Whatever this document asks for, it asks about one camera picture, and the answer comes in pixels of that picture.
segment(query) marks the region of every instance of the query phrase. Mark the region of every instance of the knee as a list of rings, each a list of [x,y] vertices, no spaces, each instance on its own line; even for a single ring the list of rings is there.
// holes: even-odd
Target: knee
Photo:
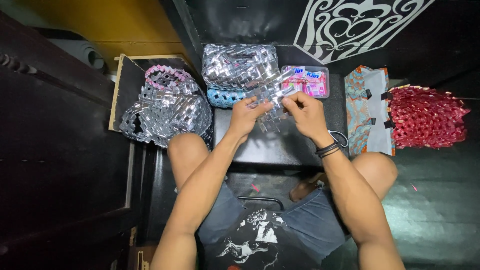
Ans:
[[[356,157],[353,162],[358,166],[374,169],[385,181],[389,181],[391,184],[398,176],[398,170],[393,160],[382,153],[365,152]]]
[[[169,157],[195,152],[198,146],[205,146],[204,140],[195,133],[182,133],[175,135],[168,143]]]

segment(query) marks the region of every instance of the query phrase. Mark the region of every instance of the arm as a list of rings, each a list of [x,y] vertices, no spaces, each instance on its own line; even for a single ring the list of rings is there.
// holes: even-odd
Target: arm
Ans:
[[[233,155],[246,141],[255,119],[272,108],[271,103],[247,108],[253,101],[255,98],[247,98],[235,104],[227,133],[183,184],[156,249],[152,269],[195,268],[195,231],[210,212]]]
[[[334,142],[320,101],[297,92],[284,98],[283,104],[295,118],[298,130],[319,148]],[[341,151],[325,157],[323,164],[340,217],[359,249],[360,269],[404,270],[382,204],[367,181]]]

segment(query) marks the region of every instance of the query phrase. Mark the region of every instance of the hand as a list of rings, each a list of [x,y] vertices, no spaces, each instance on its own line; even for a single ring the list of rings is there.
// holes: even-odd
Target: hand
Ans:
[[[283,106],[295,119],[295,124],[303,135],[312,139],[320,148],[333,143],[325,123],[324,105],[321,101],[303,92],[297,92],[282,99]]]
[[[248,133],[255,126],[257,117],[273,108],[271,102],[260,103],[253,109],[247,107],[247,105],[256,100],[257,97],[244,98],[233,105],[232,118],[230,119],[230,127],[227,130],[227,134],[238,137],[240,143],[244,143],[247,140]]]

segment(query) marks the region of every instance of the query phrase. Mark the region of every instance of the blue woven section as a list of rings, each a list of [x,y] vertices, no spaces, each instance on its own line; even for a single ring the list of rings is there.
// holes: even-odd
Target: blue woven section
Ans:
[[[214,107],[232,108],[233,104],[245,98],[245,92],[208,89],[207,97]]]

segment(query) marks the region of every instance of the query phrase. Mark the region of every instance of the person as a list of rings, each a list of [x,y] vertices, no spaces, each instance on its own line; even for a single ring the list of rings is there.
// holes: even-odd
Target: person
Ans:
[[[228,131],[210,153],[195,134],[170,141],[168,156],[179,193],[151,269],[195,269],[196,232],[207,269],[320,269],[322,259],[349,237],[358,247],[361,270],[405,269],[381,204],[397,170],[381,153],[363,153],[350,162],[334,148],[322,158],[325,174],[318,178],[324,184],[297,185],[290,192],[297,201],[291,209],[244,209],[223,180],[255,119],[272,108],[268,102],[247,106],[254,101],[246,98],[234,105]],[[282,103],[318,148],[333,144],[320,101],[297,92]]]

